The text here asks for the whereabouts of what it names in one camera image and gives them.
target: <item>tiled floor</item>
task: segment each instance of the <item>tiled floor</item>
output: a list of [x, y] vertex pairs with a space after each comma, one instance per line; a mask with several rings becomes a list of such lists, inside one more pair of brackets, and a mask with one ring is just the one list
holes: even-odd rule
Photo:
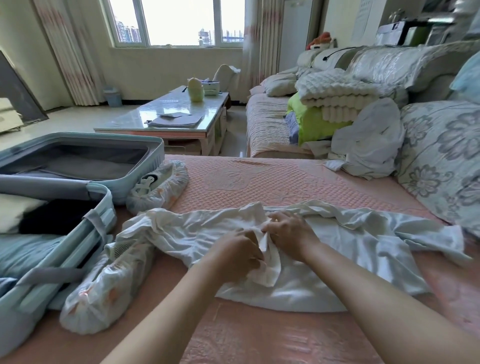
[[[22, 128], [18, 132], [0, 134], [0, 150], [54, 132], [94, 133], [93, 128], [122, 115], [136, 106], [121, 108], [73, 107], [48, 114], [50, 119]], [[227, 134], [220, 155], [244, 157], [247, 146], [247, 118], [244, 106], [233, 106], [227, 112]]]

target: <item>sky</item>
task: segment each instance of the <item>sky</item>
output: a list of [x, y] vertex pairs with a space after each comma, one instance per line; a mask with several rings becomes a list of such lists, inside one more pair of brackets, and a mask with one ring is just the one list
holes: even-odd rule
[[[132, 0], [110, 0], [115, 19], [138, 28]], [[213, 0], [142, 0], [150, 44], [198, 46], [203, 28], [215, 39]], [[221, 0], [222, 30], [243, 32], [244, 0]]]

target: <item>open suitcase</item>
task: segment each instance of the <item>open suitcase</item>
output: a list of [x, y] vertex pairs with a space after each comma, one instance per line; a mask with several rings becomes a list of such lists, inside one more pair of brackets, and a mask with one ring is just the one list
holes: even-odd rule
[[0, 297], [0, 357], [28, 338], [47, 309], [61, 310], [112, 242], [107, 234], [116, 223], [114, 203], [123, 205], [128, 191], [163, 159], [160, 138], [93, 133], [49, 134], [0, 152], [1, 194], [98, 202]]

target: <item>sheer curtain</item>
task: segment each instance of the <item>sheer curtain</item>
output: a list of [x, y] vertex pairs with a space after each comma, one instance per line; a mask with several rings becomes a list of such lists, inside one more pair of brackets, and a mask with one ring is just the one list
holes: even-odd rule
[[250, 89], [278, 71], [283, 0], [245, 0], [245, 32], [240, 73], [241, 101]]
[[34, 4], [75, 104], [104, 101], [105, 81], [79, 1], [34, 0]]

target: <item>forearm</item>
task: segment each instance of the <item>forearm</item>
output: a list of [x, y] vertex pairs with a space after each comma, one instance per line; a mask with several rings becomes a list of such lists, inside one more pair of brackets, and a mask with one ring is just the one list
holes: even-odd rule
[[178, 363], [221, 285], [208, 262], [200, 261], [102, 364]]
[[387, 364], [476, 363], [480, 343], [389, 282], [326, 244], [306, 262], [352, 313]]

